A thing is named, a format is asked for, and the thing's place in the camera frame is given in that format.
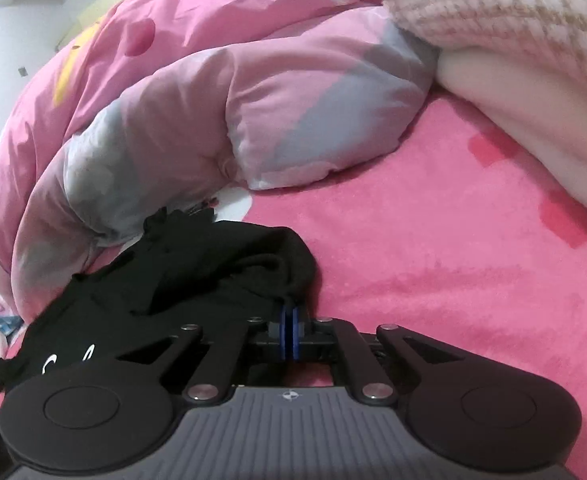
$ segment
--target gray grooved surface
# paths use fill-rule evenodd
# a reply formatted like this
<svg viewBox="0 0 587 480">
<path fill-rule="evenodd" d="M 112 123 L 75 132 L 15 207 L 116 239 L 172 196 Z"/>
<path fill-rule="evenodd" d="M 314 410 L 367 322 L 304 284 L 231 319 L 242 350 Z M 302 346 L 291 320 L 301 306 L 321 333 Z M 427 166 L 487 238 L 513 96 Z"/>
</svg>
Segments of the gray grooved surface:
<svg viewBox="0 0 587 480">
<path fill-rule="evenodd" d="M 342 387 L 238 388 L 221 406 L 187 413 L 152 455 L 95 480 L 575 480 L 561 466 L 499 475 L 439 457 L 388 408 Z M 22 467 L 9 480 L 67 480 Z"/>
</svg>

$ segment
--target bed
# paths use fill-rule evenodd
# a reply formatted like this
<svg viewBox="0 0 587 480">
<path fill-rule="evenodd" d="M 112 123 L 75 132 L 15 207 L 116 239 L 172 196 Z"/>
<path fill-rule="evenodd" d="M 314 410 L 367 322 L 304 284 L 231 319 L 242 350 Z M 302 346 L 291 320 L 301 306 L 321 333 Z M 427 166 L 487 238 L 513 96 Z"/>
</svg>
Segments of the bed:
<svg viewBox="0 0 587 480">
<path fill-rule="evenodd" d="M 132 70 L 144 73 L 152 69 L 141 56 L 151 25 L 137 23 L 124 30 L 123 48 L 135 54 Z M 115 34 L 100 27 L 62 56 L 81 60 L 83 41 Z M 54 100 L 80 92 L 68 83 L 77 65 L 65 66 L 42 72 L 57 82 L 46 90 Z M 97 76 L 84 84 L 97 93 L 78 94 L 75 109 L 60 112 L 70 119 L 47 118 L 65 124 L 60 144 L 115 91 Z M 302 236 L 320 266 L 319 316 L 348 319 L 362 332 L 395 322 L 566 387 L 583 412 L 568 466 L 587 480 L 587 209 L 484 114 L 447 92 L 434 89 L 403 130 L 395 152 L 310 186 L 227 190 L 221 214 Z M 94 267 L 115 253 L 105 251 Z M 18 348 L 19 340 L 8 356 Z"/>
</svg>

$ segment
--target red patch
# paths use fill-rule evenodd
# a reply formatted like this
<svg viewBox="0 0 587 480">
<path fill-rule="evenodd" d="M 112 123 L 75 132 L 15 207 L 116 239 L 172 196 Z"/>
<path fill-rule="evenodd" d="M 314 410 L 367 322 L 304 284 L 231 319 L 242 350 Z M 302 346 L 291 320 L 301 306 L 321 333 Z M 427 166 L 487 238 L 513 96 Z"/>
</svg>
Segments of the red patch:
<svg viewBox="0 0 587 480">
<path fill-rule="evenodd" d="M 540 204 L 540 220 L 572 249 L 587 241 L 587 209 L 564 190 L 549 192 Z"/>
<path fill-rule="evenodd" d="M 520 145 L 497 126 L 469 139 L 469 151 L 483 168 L 501 160 L 515 157 Z"/>
<path fill-rule="evenodd" d="M 125 56 L 135 57 L 144 54 L 150 49 L 156 39 L 156 23 L 151 18 L 144 18 L 139 22 L 131 23 L 126 30 Z"/>
</svg>

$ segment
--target round black pad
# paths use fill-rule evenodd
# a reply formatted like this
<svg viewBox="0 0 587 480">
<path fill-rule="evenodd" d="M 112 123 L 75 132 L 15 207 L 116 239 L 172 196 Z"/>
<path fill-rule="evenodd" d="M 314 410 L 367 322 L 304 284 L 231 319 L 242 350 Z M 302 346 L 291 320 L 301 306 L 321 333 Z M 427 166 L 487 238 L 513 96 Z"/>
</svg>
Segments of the round black pad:
<svg viewBox="0 0 587 480">
<path fill-rule="evenodd" d="M 16 386 L 0 409 L 0 433 L 41 471 L 105 472 L 159 446 L 172 418 L 171 398 L 148 367 L 98 360 Z"/>
<path fill-rule="evenodd" d="M 484 386 L 462 397 L 468 418 L 490 428 L 517 428 L 535 416 L 533 399 L 507 386 Z"/>
<path fill-rule="evenodd" d="M 62 428 L 87 430 L 111 420 L 119 407 L 118 396 L 110 390 L 75 386 L 49 397 L 44 405 L 44 414 Z"/>
<path fill-rule="evenodd" d="M 430 449 L 498 473 L 566 460 L 581 425 L 576 401 L 557 384 L 506 365 L 433 365 L 407 405 L 407 422 Z"/>
</svg>

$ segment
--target pink comforter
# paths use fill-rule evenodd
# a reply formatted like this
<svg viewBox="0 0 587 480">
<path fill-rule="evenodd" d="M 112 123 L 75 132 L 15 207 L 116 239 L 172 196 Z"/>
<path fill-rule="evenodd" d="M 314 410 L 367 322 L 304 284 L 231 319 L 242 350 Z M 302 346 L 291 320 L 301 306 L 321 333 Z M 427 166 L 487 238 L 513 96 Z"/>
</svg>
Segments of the pink comforter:
<svg viewBox="0 0 587 480">
<path fill-rule="evenodd" d="M 0 327 L 35 319 L 160 206 L 394 150 L 436 55 L 380 1 L 125 0 L 82 33 L 0 139 Z"/>
</svg>

